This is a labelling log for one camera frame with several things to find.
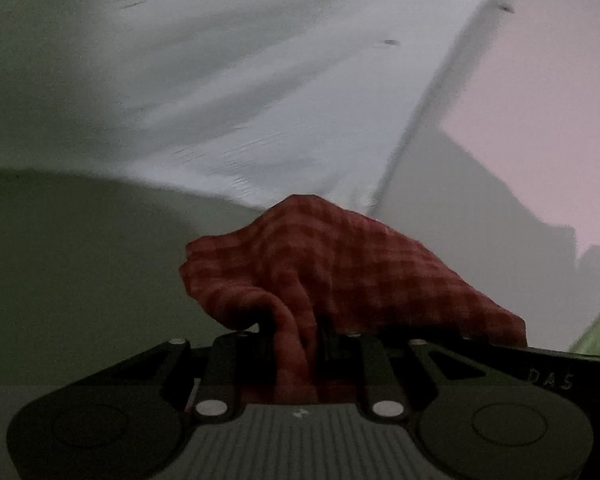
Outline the red checkered cloth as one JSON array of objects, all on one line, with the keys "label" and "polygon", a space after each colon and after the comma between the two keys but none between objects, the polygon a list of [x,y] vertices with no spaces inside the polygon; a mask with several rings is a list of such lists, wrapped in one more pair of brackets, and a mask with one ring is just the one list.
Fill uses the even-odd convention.
[{"label": "red checkered cloth", "polygon": [[273,398],[312,403],[318,330],[365,333],[391,323],[449,327],[527,347],[524,320],[418,240],[315,195],[291,195],[237,231],[188,243],[186,294],[229,330],[263,324],[276,357]]}]

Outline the white carrot print sheet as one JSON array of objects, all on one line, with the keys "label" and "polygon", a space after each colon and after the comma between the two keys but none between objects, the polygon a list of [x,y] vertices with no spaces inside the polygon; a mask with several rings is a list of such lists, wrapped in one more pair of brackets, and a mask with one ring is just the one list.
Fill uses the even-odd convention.
[{"label": "white carrot print sheet", "polygon": [[371,211],[490,0],[0,0],[0,168]]}]

